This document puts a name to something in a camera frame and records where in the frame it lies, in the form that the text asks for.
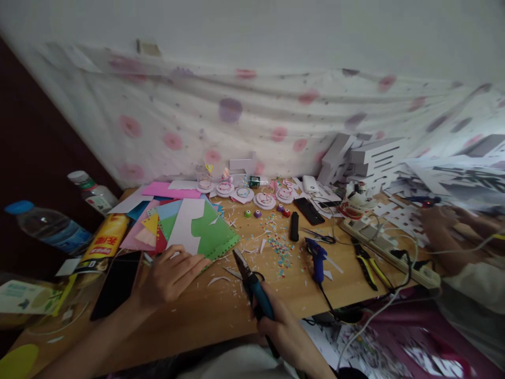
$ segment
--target blue bottle cap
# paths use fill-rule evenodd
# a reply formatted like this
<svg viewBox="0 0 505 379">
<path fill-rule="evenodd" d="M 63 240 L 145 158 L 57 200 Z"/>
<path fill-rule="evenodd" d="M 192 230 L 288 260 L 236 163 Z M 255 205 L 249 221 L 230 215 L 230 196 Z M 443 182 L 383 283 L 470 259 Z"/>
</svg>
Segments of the blue bottle cap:
<svg viewBox="0 0 505 379">
<path fill-rule="evenodd" d="M 18 215 L 31 211 L 34 206 L 35 205 L 33 205 L 33 203 L 29 202 L 28 200 L 21 200 L 19 202 L 12 203 L 11 205 L 7 205 L 4 208 L 4 211 L 12 215 Z"/>
</svg>

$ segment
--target white bottle cap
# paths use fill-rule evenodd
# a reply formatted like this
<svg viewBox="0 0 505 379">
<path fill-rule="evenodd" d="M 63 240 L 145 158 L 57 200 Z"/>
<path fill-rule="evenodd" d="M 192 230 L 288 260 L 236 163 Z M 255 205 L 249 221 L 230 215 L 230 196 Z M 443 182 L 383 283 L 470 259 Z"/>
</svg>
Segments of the white bottle cap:
<svg viewBox="0 0 505 379">
<path fill-rule="evenodd" d="M 67 178 L 69 178 L 72 183 L 82 183 L 88 180 L 89 175 L 86 171 L 74 171 L 68 174 Z"/>
</svg>

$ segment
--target yellow-handled pliers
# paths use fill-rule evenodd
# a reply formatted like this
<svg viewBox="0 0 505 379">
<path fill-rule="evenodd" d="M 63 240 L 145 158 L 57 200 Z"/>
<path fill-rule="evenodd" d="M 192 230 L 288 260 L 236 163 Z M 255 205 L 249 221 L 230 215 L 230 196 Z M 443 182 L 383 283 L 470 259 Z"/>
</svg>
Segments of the yellow-handled pliers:
<svg viewBox="0 0 505 379">
<path fill-rule="evenodd" d="M 367 280 L 367 283 L 372 288 L 372 290 L 379 291 L 379 288 L 377 287 L 377 284 L 375 283 L 375 280 L 373 279 L 373 274 L 372 274 L 371 268 L 373 268 L 373 270 L 379 276 L 380 280 L 384 283 L 384 285 L 388 289 L 393 288 L 393 285 L 391 284 L 389 279 L 384 275 L 382 270 L 379 268 L 379 266 L 377 265 L 377 262 L 375 262 L 375 259 L 370 257 L 370 254 L 368 254 L 361 247 L 361 245 L 359 244 L 359 241 L 354 237 L 351 238 L 351 241 L 354 244 L 356 259 L 358 260 L 358 263 L 361 266 L 361 270 L 363 271 L 363 275 L 365 276 L 365 279 Z"/>
</svg>

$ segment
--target plastic water bottle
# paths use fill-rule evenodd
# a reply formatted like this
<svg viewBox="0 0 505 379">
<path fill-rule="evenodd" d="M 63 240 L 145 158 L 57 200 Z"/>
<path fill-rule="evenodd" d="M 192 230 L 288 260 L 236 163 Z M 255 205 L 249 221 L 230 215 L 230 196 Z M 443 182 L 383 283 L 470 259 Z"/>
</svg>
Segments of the plastic water bottle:
<svg viewBox="0 0 505 379">
<path fill-rule="evenodd" d="M 67 177 L 82 190 L 81 196 L 84 201 L 100 212 L 103 217 L 107 217 L 107 213 L 119 203 L 106 186 L 96 184 L 85 171 L 74 171 Z"/>
<path fill-rule="evenodd" d="M 23 232 L 71 256 L 84 254 L 92 241 L 91 233 L 72 219 L 58 211 L 38 208 L 27 200 L 4 210 L 16 216 Z"/>
</svg>

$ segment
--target power strip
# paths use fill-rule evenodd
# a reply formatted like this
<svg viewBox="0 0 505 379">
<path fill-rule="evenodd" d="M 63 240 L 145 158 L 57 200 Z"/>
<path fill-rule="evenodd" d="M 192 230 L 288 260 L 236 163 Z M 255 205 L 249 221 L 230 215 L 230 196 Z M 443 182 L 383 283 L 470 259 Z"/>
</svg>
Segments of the power strip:
<svg viewBox="0 0 505 379">
<path fill-rule="evenodd" d="M 399 269 L 404 273 L 409 272 L 409 265 L 407 261 L 407 257 L 405 255 L 398 259 L 394 255 L 390 253 L 391 250 L 394 250 L 394 246 L 387 242 L 383 235 L 379 234 L 379 238 L 382 239 L 382 246 L 379 246 L 376 241 L 370 241 L 370 238 L 373 235 L 370 235 L 371 232 L 367 232 L 366 235 L 361 233 L 361 230 L 370 229 L 373 226 L 367 225 L 365 220 L 353 221 L 350 218 L 346 218 L 341 224 L 340 227 L 351 236 L 355 237 L 359 242 L 363 243 L 363 245 L 377 252 L 381 257 L 383 257 L 386 261 L 391 263 L 394 267 Z M 429 267 L 423 266 L 419 270 L 412 270 L 412 279 L 418 282 L 420 285 L 430 289 L 430 288 L 439 288 L 440 287 L 440 275 L 435 271 L 431 270 Z"/>
</svg>

